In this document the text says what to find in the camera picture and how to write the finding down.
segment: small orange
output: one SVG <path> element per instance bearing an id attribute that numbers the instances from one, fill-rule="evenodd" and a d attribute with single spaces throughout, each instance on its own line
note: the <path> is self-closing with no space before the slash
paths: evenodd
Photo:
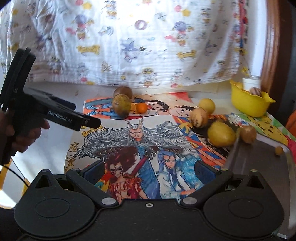
<path id="1" fill-rule="evenodd" d="M 137 104 L 137 112 L 142 114 L 145 113 L 148 110 L 148 106 L 145 103 L 139 103 Z"/>

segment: round pad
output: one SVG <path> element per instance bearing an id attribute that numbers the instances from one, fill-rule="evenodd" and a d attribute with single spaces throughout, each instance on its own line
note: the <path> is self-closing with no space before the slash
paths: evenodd
<path id="1" fill-rule="evenodd" d="M 206 201 L 204 214 L 216 229 L 239 238 L 270 235 L 284 218 L 280 202 L 259 188 L 216 194 Z"/>
<path id="2" fill-rule="evenodd" d="M 51 188 L 39 189 L 36 195 L 21 200 L 14 211 L 21 229 L 44 238 L 72 234 L 85 227 L 94 214 L 94 204 L 87 196 Z"/>

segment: cable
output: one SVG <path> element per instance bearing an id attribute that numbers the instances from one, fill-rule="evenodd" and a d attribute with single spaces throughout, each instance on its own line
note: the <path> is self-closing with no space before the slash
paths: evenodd
<path id="1" fill-rule="evenodd" d="M 19 179 L 21 179 L 22 180 L 22 182 L 27 186 L 27 187 L 29 187 L 29 185 L 20 177 L 20 175 L 18 175 L 15 171 L 13 171 L 13 170 L 11 170 L 9 167 L 6 167 L 6 166 L 3 166 L 3 165 L 1 165 L 0 164 L 0 166 L 2 166 L 2 167 L 5 167 L 7 170 L 10 170 L 14 175 L 16 175 Z"/>

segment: white cup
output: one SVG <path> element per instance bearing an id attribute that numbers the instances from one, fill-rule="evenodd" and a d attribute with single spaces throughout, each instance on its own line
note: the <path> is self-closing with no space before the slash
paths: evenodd
<path id="1" fill-rule="evenodd" d="M 259 76 L 249 76 L 242 79 L 243 88 L 245 91 L 250 91 L 252 87 L 256 87 L 261 90 L 261 79 Z"/>

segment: red-haired character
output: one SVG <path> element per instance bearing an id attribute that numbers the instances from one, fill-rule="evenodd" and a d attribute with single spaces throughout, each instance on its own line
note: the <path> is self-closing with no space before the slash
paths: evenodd
<path id="1" fill-rule="evenodd" d="M 105 160 L 106 168 L 112 174 L 108 193 L 119 203 L 124 198 L 147 199 L 141 187 L 141 178 L 126 173 L 135 164 L 137 152 L 136 147 L 126 147 Z"/>

